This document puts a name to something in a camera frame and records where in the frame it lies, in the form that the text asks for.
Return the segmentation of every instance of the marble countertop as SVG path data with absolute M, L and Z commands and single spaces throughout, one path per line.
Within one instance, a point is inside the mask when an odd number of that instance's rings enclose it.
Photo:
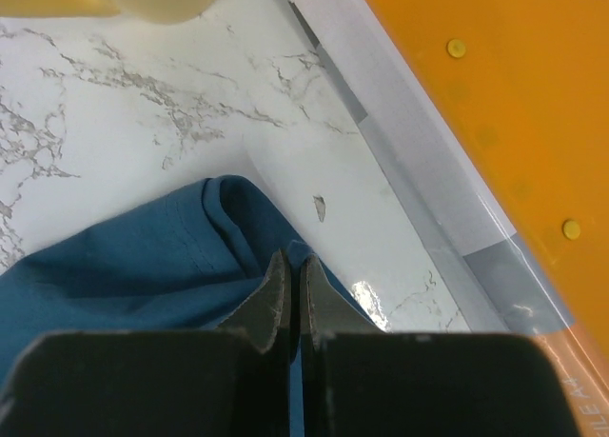
M 256 183 L 387 330 L 468 330 L 285 0 L 0 19 L 0 271 L 208 176 Z

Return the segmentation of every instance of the black tool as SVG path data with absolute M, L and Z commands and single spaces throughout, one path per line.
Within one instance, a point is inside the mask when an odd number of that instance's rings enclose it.
M 298 346 L 307 436 L 579 435 L 527 339 L 383 333 L 317 257 L 292 274 L 277 252 L 212 331 L 42 336 L 4 390 L 0 436 L 286 436 Z

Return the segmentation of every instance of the blue fabric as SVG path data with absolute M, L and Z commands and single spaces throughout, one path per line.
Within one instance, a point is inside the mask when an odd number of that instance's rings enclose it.
M 214 328 L 260 285 L 279 248 L 295 271 L 311 253 L 255 186 L 228 176 L 178 189 L 32 254 L 0 276 L 0 383 L 46 331 Z M 292 435 L 304 435 L 299 361 L 292 366 Z

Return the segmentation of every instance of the orange plastic folder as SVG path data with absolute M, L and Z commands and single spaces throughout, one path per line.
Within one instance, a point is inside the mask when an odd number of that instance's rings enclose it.
M 366 2 L 579 321 L 540 345 L 609 436 L 609 0 Z

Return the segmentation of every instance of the yellow rivet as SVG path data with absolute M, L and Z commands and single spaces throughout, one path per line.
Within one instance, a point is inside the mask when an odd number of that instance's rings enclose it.
M 567 220 L 562 223 L 562 233 L 569 240 L 577 240 L 581 236 L 581 226 L 575 220 Z
M 463 58 L 465 56 L 465 52 L 467 51 L 467 47 L 465 46 L 465 42 L 461 39 L 451 39 L 446 44 L 446 51 L 453 58 Z

